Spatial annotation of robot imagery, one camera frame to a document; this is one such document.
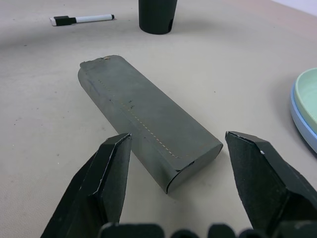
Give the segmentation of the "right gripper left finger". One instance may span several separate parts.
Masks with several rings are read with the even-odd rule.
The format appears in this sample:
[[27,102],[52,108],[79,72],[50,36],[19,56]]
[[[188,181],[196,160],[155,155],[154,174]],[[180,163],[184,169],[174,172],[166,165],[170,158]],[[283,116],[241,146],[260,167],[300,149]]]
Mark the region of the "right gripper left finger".
[[132,135],[108,138],[73,176],[41,238],[97,238],[122,213]]

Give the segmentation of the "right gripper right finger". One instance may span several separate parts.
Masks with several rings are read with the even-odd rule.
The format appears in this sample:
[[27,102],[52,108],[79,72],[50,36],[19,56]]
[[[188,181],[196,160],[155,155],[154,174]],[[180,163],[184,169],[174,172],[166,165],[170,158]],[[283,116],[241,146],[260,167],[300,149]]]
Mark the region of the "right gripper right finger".
[[270,142],[236,131],[225,135],[239,197],[254,229],[317,221],[317,191]]

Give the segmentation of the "grey glasses case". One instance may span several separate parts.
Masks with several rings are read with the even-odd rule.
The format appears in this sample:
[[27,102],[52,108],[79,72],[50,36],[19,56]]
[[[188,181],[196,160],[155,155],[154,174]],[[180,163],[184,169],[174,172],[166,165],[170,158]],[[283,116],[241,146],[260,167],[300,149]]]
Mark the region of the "grey glasses case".
[[80,64],[78,80],[165,193],[213,161],[223,144],[123,57]]

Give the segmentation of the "light green plate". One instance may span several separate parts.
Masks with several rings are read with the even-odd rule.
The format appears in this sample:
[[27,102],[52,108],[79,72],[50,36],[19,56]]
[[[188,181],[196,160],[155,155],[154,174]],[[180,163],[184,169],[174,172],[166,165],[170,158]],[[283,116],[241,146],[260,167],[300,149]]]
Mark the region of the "light green plate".
[[317,134],[317,67],[304,71],[296,79],[295,102],[305,122]]

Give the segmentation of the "white marker with black cap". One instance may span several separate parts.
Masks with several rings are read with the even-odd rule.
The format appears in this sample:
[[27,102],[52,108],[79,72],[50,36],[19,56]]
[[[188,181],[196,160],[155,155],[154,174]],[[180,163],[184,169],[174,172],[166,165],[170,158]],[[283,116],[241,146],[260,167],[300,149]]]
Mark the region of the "white marker with black cap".
[[109,21],[114,19],[115,19],[115,16],[113,14],[79,16],[79,17],[55,16],[50,18],[50,22],[52,26],[67,26],[67,25],[73,25],[78,23]]

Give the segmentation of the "light blue plate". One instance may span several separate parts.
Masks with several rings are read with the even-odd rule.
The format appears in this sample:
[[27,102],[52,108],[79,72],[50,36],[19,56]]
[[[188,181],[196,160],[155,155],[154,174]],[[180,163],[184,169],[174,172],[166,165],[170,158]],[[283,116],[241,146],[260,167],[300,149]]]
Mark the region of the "light blue plate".
[[293,84],[290,92],[290,113],[298,132],[317,158],[317,134],[306,123],[297,108],[295,102],[295,84]]

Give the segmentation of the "black plastic cup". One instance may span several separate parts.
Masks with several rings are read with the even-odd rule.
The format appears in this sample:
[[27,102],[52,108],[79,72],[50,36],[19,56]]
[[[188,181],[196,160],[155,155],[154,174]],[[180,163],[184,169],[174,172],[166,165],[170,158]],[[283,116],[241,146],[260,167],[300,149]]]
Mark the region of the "black plastic cup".
[[138,0],[140,29],[155,35],[169,33],[176,6],[177,0]]

